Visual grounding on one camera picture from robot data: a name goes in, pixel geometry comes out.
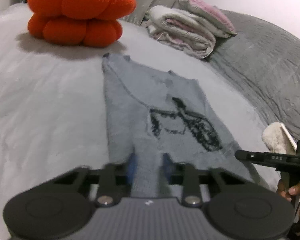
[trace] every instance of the pink pillow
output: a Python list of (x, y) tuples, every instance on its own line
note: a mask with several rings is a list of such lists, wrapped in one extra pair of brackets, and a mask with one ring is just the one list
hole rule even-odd
[(177, 0), (183, 10), (188, 10), (209, 20), (213, 25), (230, 34), (236, 34), (230, 20), (215, 6), (201, 0)]

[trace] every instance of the white bed sheet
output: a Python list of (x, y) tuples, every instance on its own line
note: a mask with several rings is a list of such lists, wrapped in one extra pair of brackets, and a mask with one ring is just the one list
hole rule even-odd
[[(261, 140), (265, 124), (209, 64), (152, 40), (146, 29), (126, 22), (120, 40), (105, 49), (51, 45), (28, 34), (31, 15), (24, 4), (0, 15), (0, 240), (9, 237), (2, 209), (12, 196), (76, 166), (100, 168), (108, 161), (101, 68), (106, 52), (198, 79), (240, 146), (267, 150)], [(256, 168), (275, 189), (278, 173)]]

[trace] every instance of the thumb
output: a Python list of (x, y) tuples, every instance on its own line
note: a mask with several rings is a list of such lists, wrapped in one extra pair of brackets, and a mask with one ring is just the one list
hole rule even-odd
[(297, 185), (289, 188), (289, 194), (291, 196), (300, 195), (300, 183), (298, 183)]

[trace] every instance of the metal bolt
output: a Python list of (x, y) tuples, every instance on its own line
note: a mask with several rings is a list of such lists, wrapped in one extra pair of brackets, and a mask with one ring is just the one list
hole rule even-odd
[(196, 205), (201, 202), (201, 199), (198, 198), (197, 196), (188, 196), (185, 198), (185, 201), (190, 205)]
[(101, 196), (98, 197), (97, 201), (102, 205), (110, 205), (113, 202), (113, 198), (109, 196)]

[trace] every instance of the black graphic print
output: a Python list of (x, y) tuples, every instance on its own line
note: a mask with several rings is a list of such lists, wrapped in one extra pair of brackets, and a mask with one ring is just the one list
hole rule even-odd
[(177, 117), (181, 118), (184, 129), (183, 130), (172, 130), (167, 127), (164, 130), (170, 134), (181, 134), (184, 135), (186, 129), (188, 128), (192, 134), (192, 136), (197, 140), (199, 144), (202, 145), (207, 151), (218, 151), (222, 149), (220, 144), (220, 140), (217, 132), (213, 128), (212, 124), (209, 120), (202, 116), (196, 115), (193, 113), (186, 113), (186, 105), (179, 98), (172, 98), (173, 102), (176, 105), (177, 112), (176, 113), (168, 113), (164, 111), (159, 111), (155, 109), (150, 110), (151, 122), (152, 122), (152, 133), (154, 136), (159, 137), (162, 124), (157, 119), (156, 115), (160, 115), (163, 118), (170, 118), (175, 120)]

